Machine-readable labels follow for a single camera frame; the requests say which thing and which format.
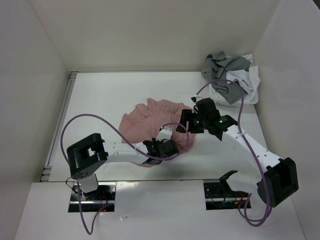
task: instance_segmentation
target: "gray towel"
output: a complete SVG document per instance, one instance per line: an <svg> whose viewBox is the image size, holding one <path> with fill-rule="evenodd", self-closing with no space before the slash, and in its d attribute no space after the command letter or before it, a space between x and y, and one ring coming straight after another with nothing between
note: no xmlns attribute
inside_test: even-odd
<svg viewBox="0 0 320 240"><path fill-rule="evenodd" d="M214 79L226 79L227 71L248 70L251 62L243 56L226 57L222 51L219 54L209 54L205 60L205 66L201 71L201 75L212 81ZM214 90L221 94L225 100L231 105L241 99L241 93L237 86L228 84L227 81L218 81L212 84Z"/></svg>

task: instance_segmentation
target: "pink cloth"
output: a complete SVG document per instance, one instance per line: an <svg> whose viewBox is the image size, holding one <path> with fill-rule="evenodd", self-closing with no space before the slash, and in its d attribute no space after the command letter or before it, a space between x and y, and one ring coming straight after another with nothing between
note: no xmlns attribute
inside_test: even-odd
<svg viewBox="0 0 320 240"><path fill-rule="evenodd" d="M168 123L179 123L183 109L191 109L183 103L175 103L168 100L156 101L147 99L147 105L140 103L135 109L124 114L119 126L119 131L133 144L156 138L160 127ZM171 139L174 140L181 150L187 141L185 133L176 131L177 125L169 126L174 129ZM184 150L192 148L195 134L189 133L189 144Z"/></svg>

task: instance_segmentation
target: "white basket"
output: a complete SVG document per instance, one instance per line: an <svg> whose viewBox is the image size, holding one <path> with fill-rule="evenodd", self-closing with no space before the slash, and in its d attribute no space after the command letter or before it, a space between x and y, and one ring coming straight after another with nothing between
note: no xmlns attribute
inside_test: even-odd
<svg viewBox="0 0 320 240"><path fill-rule="evenodd" d="M215 89L212 87L212 84L209 85L209 95L210 95L210 98L212 98L212 100L214 101L214 103L218 105L228 106L228 107L237 107L237 108L239 108L241 105L241 99L236 101L234 104L230 105L227 102L227 100L223 96L221 96L220 93L215 91ZM249 101L248 98L249 98L248 95L244 96L244 102L243 102L244 105L256 104L259 100L258 90L255 92L254 98L251 101Z"/></svg>

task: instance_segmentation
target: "gray wall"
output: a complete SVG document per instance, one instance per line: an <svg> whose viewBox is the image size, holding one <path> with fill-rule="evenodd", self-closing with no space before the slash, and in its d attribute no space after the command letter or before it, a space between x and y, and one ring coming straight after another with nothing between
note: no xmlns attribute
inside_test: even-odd
<svg viewBox="0 0 320 240"><path fill-rule="evenodd" d="M30 0L68 70L200 69L252 53L279 0Z"/></svg>
<svg viewBox="0 0 320 240"><path fill-rule="evenodd" d="M319 56L320 10L312 0L282 0L254 52L256 110L268 147L297 164L293 202L307 240L320 236Z"/></svg>
<svg viewBox="0 0 320 240"><path fill-rule="evenodd" d="M28 0L0 4L0 239L14 239L39 181L68 73Z"/></svg>

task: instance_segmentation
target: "white table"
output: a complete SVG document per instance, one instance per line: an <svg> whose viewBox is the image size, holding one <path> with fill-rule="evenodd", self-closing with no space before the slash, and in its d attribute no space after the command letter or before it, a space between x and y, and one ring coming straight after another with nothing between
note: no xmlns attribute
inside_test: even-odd
<svg viewBox="0 0 320 240"><path fill-rule="evenodd" d="M78 73L71 93L64 124L78 114L99 115L118 127L123 115L147 98L166 99L192 107L191 97L206 83L199 72L105 72ZM201 96L208 97L208 89ZM238 108L218 107L222 115L237 119ZM264 136L253 105L242 114L242 128L259 143ZM92 117L82 117L71 123L64 135L64 148L92 133L101 133L105 140L121 142L121 138L105 123ZM50 158L52 171L49 181L63 181L70 177L57 135ZM100 181L150 181L216 179L230 170L256 174L249 162L216 137L198 134L193 148L180 157L162 162L152 168L128 162L107 163L97 172Z"/></svg>
<svg viewBox="0 0 320 240"><path fill-rule="evenodd" d="M148 97L192 106L190 97L205 82L199 72L79 73L69 96L64 123L75 115L92 113L118 127L123 114L131 112L135 104L146 103ZM222 115L237 118L237 108L219 109ZM253 106L244 108L242 127L265 145ZM64 146L93 132L101 133L104 139L121 141L104 123L83 117L66 131ZM92 236L87 236L78 213L68 213L71 190L63 181L70 173L59 141L53 145L50 164L50 182L32 185L16 240L305 239L291 198L277 206L258 228L249 226L236 209L206 210L203 181L197 179L216 179L229 170L256 173L249 162L209 134L198 134L190 152L160 166L144 168L132 163L102 166L97 172L99 180L123 182L116 186L115 212L100 214ZM252 195L251 205L249 216L261 217L265 204L257 194ZM89 227L93 216L93 212L84 214Z"/></svg>

